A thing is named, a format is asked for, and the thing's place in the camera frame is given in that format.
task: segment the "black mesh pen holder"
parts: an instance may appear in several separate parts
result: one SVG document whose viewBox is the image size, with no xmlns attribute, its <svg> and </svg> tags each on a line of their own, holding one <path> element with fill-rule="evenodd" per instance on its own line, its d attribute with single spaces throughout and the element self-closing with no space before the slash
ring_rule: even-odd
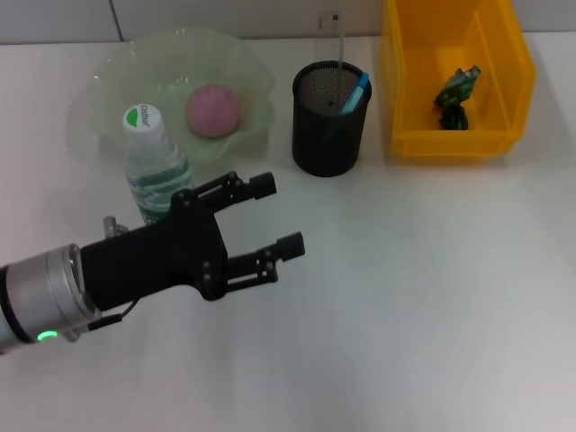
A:
<svg viewBox="0 0 576 432">
<path fill-rule="evenodd" d="M 360 141 L 372 85 L 364 90 L 355 109 L 340 114 L 362 71 L 337 61 L 313 63 L 294 79 L 292 156 L 298 166 L 313 176 L 344 174 L 358 160 Z"/>
</svg>

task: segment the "plastic bottle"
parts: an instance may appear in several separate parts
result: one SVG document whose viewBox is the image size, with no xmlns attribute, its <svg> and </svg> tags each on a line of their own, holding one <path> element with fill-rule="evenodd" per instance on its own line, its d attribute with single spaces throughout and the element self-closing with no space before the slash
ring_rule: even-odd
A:
<svg viewBox="0 0 576 432">
<path fill-rule="evenodd" d="M 160 111 L 152 105 L 132 106 L 122 120 L 130 148 L 126 176 L 147 225 L 162 219 L 172 194 L 194 188 L 185 154 L 170 141 Z"/>
</svg>

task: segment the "green glass bowl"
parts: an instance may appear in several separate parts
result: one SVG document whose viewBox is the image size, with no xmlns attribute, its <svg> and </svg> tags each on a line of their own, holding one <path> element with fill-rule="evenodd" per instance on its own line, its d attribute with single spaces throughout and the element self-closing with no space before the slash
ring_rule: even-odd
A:
<svg viewBox="0 0 576 432">
<path fill-rule="evenodd" d="M 238 130 L 221 139 L 199 137 L 185 118 L 188 96 L 213 84 L 229 86 L 242 109 Z M 124 112 L 134 104 L 151 104 L 188 157 L 207 162 L 267 133 L 273 87 L 272 73 L 243 40 L 205 29 L 161 31 L 129 42 L 98 68 L 90 85 L 90 123 L 126 149 Z"/>
</svg>

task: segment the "yellow bin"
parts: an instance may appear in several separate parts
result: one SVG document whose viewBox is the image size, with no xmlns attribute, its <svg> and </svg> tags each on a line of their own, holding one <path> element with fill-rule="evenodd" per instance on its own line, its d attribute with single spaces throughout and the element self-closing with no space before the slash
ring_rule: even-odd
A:
<svg viewBox="0 0 576 432">
<path fill-rule="evenodd" d="M 463 103 L 469 130 L 441 130 L 434 99 L 461 68 L 481 69 Z M 382 74 L 393 155 L 485 158 L 512 148 L 536 71 L 511 0 L 387 0 Z"/>
</svg>

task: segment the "white table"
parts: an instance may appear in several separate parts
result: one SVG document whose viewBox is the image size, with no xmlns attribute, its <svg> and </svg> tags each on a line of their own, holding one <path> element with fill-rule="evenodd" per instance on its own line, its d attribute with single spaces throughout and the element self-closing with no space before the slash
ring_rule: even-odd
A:
<svg viewBox="0 0 576 432">
<path fill-rule="evenodd" d="M 250 42 L 277 82 L 270 149 L 197 182 L 272 171 L 278 195 L 219 217 L 229 252 L 301 230 L 307 255 L 276 285 L 215 303 L 177 287 L 75 345 L 0 358 L 0 428 L 575 430 L 576 33 L 526 37 L 535 98 L 503 161 L 383 167 L 375 91 L 361 161 L 332 179 L 291 158 L 292 80 L 313 40 Z M 377 39 L 347 44 L 374 72 Z M 86 84 L 118 47 L 0 48 L 0 263 L 97 241 L 107 214 L 141 224 L 118 154 L 86 123 Z"/>
</svg>

